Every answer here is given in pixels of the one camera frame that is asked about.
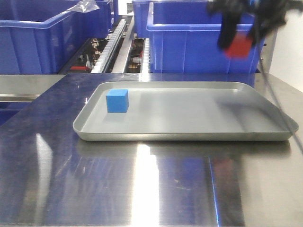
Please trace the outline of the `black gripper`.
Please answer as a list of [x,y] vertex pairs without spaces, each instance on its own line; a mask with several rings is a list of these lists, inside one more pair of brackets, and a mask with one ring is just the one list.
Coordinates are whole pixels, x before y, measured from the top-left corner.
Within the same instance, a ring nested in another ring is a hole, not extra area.
[[207,2],[207,11],[210,14],[222,14],[217,44],[223,51],[233,43],[242,14],[254,15],[254,22],[247,38],[251,40],[251,46],[255,46],[266,35],[284,26],[285,15],[292,10],[302,13],[303,2],[301,0],[210,0]]

